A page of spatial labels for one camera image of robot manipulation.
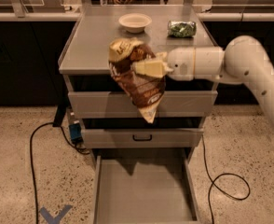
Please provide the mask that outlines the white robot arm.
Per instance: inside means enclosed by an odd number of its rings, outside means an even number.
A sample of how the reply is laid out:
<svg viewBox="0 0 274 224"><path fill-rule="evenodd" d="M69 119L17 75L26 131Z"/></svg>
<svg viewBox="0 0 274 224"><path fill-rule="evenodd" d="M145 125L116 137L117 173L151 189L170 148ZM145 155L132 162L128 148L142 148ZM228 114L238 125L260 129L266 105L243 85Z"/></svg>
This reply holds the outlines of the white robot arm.
<svg viewBox="0 0 274 224"><path fill-rule="evenodd" d="M274 67L258 40L242 35L226 48L179 47L155 59L135 62L133 71L174 80L206 79L215 83L243 84L253 94L274 127Z"/></svg>

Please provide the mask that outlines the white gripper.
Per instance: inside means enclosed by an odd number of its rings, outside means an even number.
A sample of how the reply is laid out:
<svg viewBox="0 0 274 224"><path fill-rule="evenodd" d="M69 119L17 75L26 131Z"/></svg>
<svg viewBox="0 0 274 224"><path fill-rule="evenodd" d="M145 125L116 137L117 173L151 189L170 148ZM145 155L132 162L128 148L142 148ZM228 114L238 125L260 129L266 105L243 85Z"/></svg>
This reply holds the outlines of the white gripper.
<svg viewBox="0 0 274 224"><path fill-rule="evenodd" d="M190 81L194 79L195 49L176 48L169 52L158 52L157 59L134 62L132 69L136 74L162 78L168 74L177 81Z"/></svg>

